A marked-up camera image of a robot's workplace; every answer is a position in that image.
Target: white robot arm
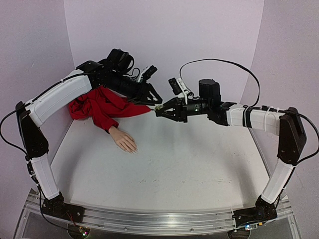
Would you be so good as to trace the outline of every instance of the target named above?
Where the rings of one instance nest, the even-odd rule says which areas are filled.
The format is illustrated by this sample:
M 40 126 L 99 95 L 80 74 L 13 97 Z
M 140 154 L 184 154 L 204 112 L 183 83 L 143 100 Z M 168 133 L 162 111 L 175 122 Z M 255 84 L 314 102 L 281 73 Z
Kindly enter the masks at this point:
M 65 213 L 68 212 L 75 222 L 80 222 L 83 208 L 63 202 L 48 162 L 48 141 L 40 127 L 57 110 L 100 85 L 127 96 L 128 101 L 135 104 L 160 104 L 162 99 L 152 85 L 146 82 L 157 68 L 149 67 L 143 72 L 142 81 L 136 82 L 127 76 L 133 64 L 134 60 L 127 52 L 113 49 L 106 59 L 83 63 L 39 96 L 16 105 L 19 131 L 27 152 L 27 168 L 44 194 L 45 214 L 68 220 Z
M 188 99 L 189 93 L 182 96 L 187 88 L 181 87 L 184 85 L 181 81 L 181 78 L 168 81 L 177 97 L 156 106 L 157 117 L 187 122 L 188 116 L 207 115 L 209 120 L 220 125 L 249 127 L 279 136 L 278 162 L 256 206 L 236 210 L 233 215 L 237 227 L 252 220 L 263 223 L 276 218 L 274 203 L 292 175 L 307 139 L 298 111 L 295 108 L 283 111 L 267 106 L 248 107 L 232 102 L 224 103 L 221 101 L 219 84 L 211 79 L 200 80 L 199 97 Z

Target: red cloth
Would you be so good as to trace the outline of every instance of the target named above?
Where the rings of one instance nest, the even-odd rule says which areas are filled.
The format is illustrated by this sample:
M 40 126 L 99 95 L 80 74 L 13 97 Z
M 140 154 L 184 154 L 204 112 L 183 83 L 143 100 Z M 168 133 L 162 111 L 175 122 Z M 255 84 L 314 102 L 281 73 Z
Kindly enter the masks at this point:
M 149 112 L 150 108 L 128 103 L 126 98 L 121 98 L 111 90 L 100 86 L 70 102 L 69 111 L 74 120 L 92 116 L 97 127 L 109 131 L 111 126 L 119 126 L 113 117 L 138 116 Z

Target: white table surface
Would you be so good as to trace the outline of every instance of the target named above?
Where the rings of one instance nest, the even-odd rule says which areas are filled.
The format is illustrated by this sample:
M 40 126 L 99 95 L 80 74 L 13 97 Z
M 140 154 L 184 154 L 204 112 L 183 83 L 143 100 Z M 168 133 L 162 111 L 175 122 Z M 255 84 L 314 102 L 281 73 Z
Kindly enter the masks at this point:
M 206 116 L 188 123 L 154 112 L 116 119 L 138 145 L 123 152 L 92 118 L 74 120 L 52 162 L 66 202 L 134 211 L 191 211 L 253 206 L 268 181 L 246 128 Z

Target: mannequin hand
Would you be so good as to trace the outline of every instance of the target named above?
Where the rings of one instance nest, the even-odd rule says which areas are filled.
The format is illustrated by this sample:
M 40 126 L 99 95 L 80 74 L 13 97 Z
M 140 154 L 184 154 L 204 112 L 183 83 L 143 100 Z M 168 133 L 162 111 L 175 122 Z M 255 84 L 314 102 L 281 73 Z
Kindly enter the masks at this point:
M 114 126 L 110 127 L 109 133 L 116 145 L 120 147 L 122 150 L 129 153 L 137 153 L 137 146 L 135 144 L 135 141 L 127 133 L 118 130 Z

